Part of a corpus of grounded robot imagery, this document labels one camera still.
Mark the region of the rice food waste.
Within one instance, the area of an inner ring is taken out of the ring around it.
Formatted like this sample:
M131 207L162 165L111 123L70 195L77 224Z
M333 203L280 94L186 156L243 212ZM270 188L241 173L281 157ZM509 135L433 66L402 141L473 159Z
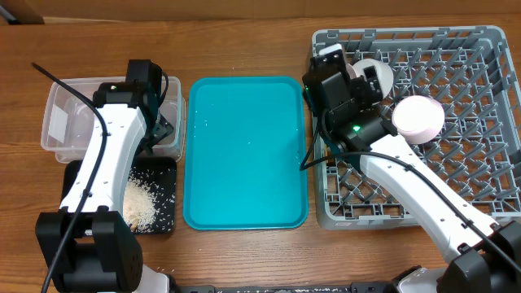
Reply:
M176 171L176 164L131 168L123 217L134 234L168 234L174 230Z

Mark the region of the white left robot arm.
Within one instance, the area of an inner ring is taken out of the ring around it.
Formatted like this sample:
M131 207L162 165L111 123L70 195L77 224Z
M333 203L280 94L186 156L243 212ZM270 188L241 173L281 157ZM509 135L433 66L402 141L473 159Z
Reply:
M42 291L173 292L175 281L143 263L123 218L130 169L142 151L168 137L160 114L167 75L149 59L131 59L125 80L104 82L87 98L38 64L40 73L82 101L95 116L77 177L56 212L43 212L35 233L47 273Z

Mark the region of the small pink plate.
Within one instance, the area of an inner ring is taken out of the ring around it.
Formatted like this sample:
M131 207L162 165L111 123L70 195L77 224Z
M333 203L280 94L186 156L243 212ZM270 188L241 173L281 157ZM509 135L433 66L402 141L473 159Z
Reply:
M433 98L413 95L402 99L392 112L392 123L409 144L430 142L444 126L444 109Z

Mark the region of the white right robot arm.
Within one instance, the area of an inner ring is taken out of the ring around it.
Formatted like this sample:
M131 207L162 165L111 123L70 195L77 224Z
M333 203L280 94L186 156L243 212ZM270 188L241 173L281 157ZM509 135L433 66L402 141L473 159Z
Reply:
M402 99L390 117L379 103L393 86L392 69L375 59L348 64L340 44L321 49L303 75L304 98L316 117L316 138L332 158L347 160L409 212L441 252L446 267L413 267L388 292L517 292L520 225L500 225L473 207L427 167L413 145L431 141L444 124L434 99Z

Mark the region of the grey bowl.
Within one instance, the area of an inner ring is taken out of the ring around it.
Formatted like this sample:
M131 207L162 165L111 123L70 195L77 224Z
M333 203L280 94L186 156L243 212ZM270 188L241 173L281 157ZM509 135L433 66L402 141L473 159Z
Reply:
M375 59L362 59L356 62L352 67L358 76L363 76L366 80L377 77L384 98L390 94L393 87L394 75L388 64ZM366 73L366 70L371 68L375 70L375 74Z

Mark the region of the large pink plate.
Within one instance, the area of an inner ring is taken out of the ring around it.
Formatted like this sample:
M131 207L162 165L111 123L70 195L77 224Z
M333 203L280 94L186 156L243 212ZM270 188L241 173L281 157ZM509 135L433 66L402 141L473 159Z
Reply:
M358 78L360 76L357 70L349 63L346 64L346 71L351 79Z

